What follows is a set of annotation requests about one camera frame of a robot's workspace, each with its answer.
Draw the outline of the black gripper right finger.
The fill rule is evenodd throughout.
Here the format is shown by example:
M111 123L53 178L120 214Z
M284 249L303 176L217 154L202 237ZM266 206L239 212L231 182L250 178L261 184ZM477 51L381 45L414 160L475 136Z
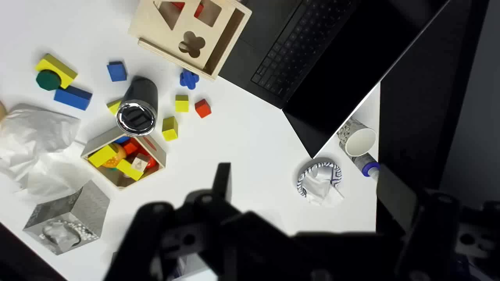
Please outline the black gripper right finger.
M445 193L431 193L417 207L397 262L397 281L448 281L458 239L461 204Z

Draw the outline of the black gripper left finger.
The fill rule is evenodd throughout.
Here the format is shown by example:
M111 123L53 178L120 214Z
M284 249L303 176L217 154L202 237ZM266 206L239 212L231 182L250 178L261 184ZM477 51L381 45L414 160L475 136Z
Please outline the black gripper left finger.
M173 217L169 203L147 203L133 217L105 281L150 281L150 265L159 249L161 237Z

